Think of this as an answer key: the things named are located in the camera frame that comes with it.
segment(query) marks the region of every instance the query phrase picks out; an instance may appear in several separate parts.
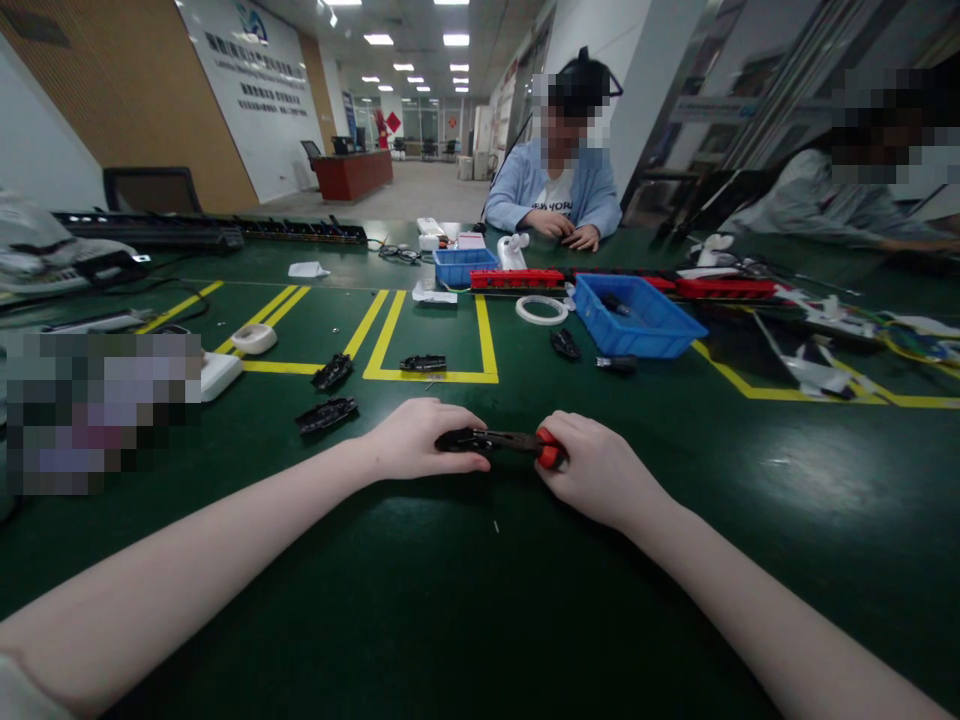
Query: wooden wall panel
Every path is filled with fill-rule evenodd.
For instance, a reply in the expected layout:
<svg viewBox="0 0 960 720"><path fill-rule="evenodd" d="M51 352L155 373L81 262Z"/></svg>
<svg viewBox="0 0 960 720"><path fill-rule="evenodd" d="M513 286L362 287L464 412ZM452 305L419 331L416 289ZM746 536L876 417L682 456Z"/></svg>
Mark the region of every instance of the wooden wall panel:
<svg viewBox="0 0 960 720"><path fill-rule="evenodd" d="M333 155L333 140L337 134L333 124L333 110L330 105L330 92L327 89L327 76L323 72L323 59L320 55L320 46L316 38L304 35L299 30L300 51L303 53L303 64L307 66L307 80L310 81L310 91L313 93L313 106L317 110L317 121L320 123L320 136L323 138L323 149L327 155Z"/></svg>
<svg viewBox="0 0 960 720"><path fill-rule="evenodd" d="M204 210L258 204L173 0L0 6L53 18L69 38L70 48L25 40L0 13L0 31L102 167L184 165Z"/></svg>

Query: blue plastic bin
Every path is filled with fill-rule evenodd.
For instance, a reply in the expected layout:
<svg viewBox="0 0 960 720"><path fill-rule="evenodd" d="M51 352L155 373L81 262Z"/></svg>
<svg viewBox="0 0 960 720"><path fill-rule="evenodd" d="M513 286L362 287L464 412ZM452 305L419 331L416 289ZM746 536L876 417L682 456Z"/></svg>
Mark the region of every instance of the blue plastic bin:
<svg viewBox="0 0 960 720"><path fill-rule="evenodd" d="M612 292L630 308L630 315L607 310L600 298ZM577 275L573 295L577 315L583 320L600 352L608 357L671 360L690 344L706 337L707 330L643 278L622 275Z"/></svg>
<svg viewBox="0 0 960 720"><path fill-rule="evenodd" d="M437 280L450 287L470 287L471 270L496 270L497 256L483 250L436 250Z"/></svg>

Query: red sign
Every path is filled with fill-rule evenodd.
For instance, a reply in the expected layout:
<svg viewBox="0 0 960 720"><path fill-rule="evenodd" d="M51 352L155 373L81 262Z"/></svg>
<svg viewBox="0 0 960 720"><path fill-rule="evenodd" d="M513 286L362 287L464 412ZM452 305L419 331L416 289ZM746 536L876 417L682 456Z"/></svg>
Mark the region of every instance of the red sign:
<svg viewBox="0 0 960 720"><path fill-rule="evenodd" d="M390 132L396 133L400 125L400 118L397 117L396 113L390 113L390 117L387 118L387 127L390 128Z"/></svg>

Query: ceiling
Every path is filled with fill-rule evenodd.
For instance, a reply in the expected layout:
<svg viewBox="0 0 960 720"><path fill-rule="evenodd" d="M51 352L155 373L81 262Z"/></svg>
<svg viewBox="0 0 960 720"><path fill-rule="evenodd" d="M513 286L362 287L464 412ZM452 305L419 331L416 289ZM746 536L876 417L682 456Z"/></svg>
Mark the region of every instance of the ceiling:
<svg viewBox="0 0 960 720"><path fill-rule="evenodd" d="M470 5L434 5L433 0L363 0L361 6L319 8L317 0L257 0L274 15L316 37L326 59L342 66L345 90L379 94L362 76L379 77L404 97L466 97L485 102L513 59L545 0L472 0ZM331 11L337 26L330 26ZM392 46L373 46L364 35L386 33ZM445 47L443 35L469 33L469 47ZM411 63L414 73L394 63ZM450 65L470 65L470 92L457 94ZM429 93L418 93L407 76L422 77Z"/></svg>

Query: blue jacket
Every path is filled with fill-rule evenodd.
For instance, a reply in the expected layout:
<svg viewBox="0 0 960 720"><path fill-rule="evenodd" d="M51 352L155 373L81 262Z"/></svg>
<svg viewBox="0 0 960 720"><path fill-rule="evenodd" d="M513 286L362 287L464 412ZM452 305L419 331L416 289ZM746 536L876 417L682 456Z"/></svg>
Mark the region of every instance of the blue jacket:
<svg viewBox="0 0 960 720"><path fill-rule="evenodd" d="M549 179L541 159L544 152L542 139L513 149L487 197L489 223L501 230L516 232L517 225L533 209L533 203ZM613 235L623 213L606 150L581 149L575 167L570 220L578 229L596 225L601 238Z"/></svg>

